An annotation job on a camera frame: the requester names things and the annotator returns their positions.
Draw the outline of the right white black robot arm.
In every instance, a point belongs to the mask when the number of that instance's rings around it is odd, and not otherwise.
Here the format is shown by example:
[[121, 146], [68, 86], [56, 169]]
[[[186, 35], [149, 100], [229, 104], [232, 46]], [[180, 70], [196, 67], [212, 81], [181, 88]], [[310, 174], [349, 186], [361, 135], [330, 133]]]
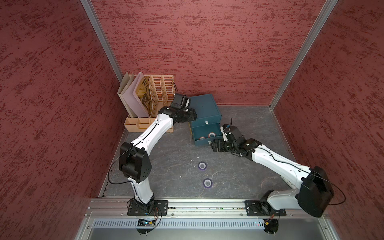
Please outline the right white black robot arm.
[[223, 138], [210, 143], [214, 152], [231, 153], [263, 165], [290, 186], [287, 191], [267, 191], [253, 206], [248, 207], [252, 214], [276, 216], [286, 209], [299, 209], [315, 218], [323, 215], [335, 193], [322, 168], [293, 162], [255, 139], [246, 139], [235, 126], [224, 124], [221, 132]]

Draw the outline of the teal three-drawer cabinet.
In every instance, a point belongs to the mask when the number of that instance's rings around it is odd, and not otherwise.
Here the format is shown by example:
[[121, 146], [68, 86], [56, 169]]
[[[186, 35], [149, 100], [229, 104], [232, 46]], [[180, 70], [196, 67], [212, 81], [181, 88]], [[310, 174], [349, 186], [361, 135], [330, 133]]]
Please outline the teal three-drawer cabinet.
[[[197, 119], [189, 122], [195, 146], [209, 145], [214, 139], [222, 139], [221, 119], [222, 114], [212, 94], [190, 97], [190, 108], [195, 109]], [[215, 133], [216, 137], [209, 138], [209, 133]]]

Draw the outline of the purple tape roll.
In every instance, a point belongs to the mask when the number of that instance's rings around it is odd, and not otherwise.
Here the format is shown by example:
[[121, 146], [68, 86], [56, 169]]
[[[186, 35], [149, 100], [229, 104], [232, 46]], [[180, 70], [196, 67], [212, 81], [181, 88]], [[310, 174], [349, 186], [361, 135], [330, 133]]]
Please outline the purple tape roll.
[[204, 170], [207, 168], [207, 164], [204, 163], [204, 162], [200, 162], [199, 165], [198, 165], [198, 168], [199, 168], [201, 171], [204, 171]]
[[209, 189], [212, 187], [213, 182], [211, 179], [204, 179], [203, 184], [205, 188]]

